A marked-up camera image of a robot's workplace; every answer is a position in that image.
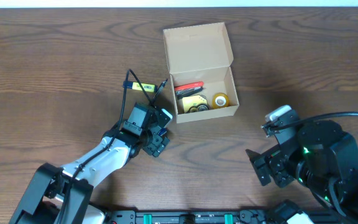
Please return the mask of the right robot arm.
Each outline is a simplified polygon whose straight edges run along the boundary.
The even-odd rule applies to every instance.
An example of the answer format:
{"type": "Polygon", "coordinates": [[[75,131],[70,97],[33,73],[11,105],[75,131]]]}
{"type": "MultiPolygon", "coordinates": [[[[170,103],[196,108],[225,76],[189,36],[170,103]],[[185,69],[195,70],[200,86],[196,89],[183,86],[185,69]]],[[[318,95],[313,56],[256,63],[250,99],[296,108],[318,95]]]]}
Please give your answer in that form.
{"type": "Polygon", "coordinates": [[[357,111],[301,119],[288,105],[265,116],[261,126],[277,143],[267,151],[246,150],[261,183],[284,188],[297,181],[341,222],[358,223],[358,145],[334,118],[357,111]]]}

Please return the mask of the cream sticky note pad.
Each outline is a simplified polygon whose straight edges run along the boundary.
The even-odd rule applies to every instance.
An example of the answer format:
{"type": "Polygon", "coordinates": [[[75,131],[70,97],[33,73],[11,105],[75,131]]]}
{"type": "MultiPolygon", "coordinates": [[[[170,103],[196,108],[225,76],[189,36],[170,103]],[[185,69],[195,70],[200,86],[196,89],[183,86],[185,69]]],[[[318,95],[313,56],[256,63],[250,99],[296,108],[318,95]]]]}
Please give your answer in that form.
{"type": "Polygon", "coordinates": [[[192,106],[206,104],[208,105],[208,101],[205,96],[203,95],[193,95],[187,96],[182,99],[183,110],[185,113],[188,113],[188,110],[192,106]]]}

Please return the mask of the red black stapler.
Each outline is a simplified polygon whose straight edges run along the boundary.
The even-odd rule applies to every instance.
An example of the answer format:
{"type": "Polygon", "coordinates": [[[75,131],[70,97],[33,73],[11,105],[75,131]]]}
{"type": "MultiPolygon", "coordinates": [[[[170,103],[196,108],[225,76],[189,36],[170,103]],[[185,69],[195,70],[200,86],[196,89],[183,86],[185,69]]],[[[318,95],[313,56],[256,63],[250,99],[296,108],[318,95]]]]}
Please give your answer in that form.
{"type": "Polygon", "coordinates": [[[186,85],[176,86],[174,88],[175,95],[178,100],[199,93],[203,90],[203,82],[194,82],[186,85]]]}

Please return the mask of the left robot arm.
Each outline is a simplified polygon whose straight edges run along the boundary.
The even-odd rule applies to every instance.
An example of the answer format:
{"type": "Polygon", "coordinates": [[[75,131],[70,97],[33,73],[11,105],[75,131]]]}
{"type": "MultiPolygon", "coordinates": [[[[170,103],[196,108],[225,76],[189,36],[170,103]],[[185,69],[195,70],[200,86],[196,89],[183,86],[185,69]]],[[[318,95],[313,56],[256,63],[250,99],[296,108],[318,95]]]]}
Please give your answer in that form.
{"type": "Polygon", "coordinates": [[[135,104],[129,118],[120,119],[84,156],[60,167],[41,165],[10,223],[115,223],[111,212],[91,204],[93,190],[139,151],[158,157],[170,142],[172,119],[163,108],[135,104]]]}

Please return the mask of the correction tape dispenser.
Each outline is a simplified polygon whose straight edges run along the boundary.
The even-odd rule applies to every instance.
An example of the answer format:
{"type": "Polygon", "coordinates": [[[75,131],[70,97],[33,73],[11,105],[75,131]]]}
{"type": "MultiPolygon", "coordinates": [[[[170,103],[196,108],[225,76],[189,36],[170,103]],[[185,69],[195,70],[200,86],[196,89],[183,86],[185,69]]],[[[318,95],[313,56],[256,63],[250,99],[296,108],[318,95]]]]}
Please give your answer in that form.
{"type": "Polygon", "coordinates": [[[208,105],[200,104],[200,105],[190,107],[189,110],[188,110],[188,113],[195,113],[195,112],[208,111],[208,110],[209,110],[208,105]]]}

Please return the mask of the yellow adhesive tape roll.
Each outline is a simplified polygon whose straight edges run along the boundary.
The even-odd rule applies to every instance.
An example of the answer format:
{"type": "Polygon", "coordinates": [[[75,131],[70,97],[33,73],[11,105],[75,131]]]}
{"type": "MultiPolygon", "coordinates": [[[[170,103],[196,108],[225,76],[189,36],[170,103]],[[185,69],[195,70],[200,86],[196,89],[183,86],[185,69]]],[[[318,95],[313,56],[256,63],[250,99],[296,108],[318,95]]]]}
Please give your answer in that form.
{"type": "Polygon", "coordinates": [[[213,96],[212,107],[214,109],[225,108],[229,106],[229,98],[225,93],[217,93],[213,96]]]}

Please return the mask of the cardboard box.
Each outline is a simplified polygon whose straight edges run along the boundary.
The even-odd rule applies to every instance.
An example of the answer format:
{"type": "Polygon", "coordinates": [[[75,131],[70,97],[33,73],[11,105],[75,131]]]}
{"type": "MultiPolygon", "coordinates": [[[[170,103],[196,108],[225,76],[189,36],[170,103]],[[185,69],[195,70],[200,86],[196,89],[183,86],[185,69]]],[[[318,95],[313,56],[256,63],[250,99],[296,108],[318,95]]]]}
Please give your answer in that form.
{"type": "Polygon", "coordinates": [[[234,60],[225,23],[178,27],[163,31],[168,72],[172,87],[203,82],[209,110],[185,113],[182,99],[172,90],[177,123],[233,116],[239,107],[231,64],[234,60]],[[229,106],[214,109],[213,96],[225,93],[229,106]]]}

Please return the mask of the blue white staples box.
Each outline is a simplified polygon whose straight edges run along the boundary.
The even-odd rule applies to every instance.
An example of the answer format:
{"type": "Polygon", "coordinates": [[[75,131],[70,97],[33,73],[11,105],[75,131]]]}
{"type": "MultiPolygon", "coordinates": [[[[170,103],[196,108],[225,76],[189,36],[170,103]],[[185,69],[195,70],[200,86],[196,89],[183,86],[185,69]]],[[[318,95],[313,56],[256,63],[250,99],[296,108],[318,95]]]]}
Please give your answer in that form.
{"type": "Polygon", "coordinates": [[[162,128],[158,134],[159,134],[160,136],[163,136],[163,135],[166,134],[166,133],[167,133],[167,130],[166,130],[165,128],[162,128]]]}

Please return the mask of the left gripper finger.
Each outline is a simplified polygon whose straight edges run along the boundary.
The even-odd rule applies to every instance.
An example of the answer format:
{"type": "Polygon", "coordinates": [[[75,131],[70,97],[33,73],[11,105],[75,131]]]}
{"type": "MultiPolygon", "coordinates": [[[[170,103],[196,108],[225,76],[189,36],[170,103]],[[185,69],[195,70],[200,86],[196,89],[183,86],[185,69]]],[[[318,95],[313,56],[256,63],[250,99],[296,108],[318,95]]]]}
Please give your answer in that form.
{"type": "Polygon", "coordinates": [[[165,150],[169,142],[169,138],[165,136],[154,136],[146,145],[146,153],[150,156],[158,157],[165,150]]]}
{"type": "Polygon", "coordinates": [[[173,115],[164,108],[157,108],[156,112],[157,126],[166,128],[172,121],[173,115]]]}

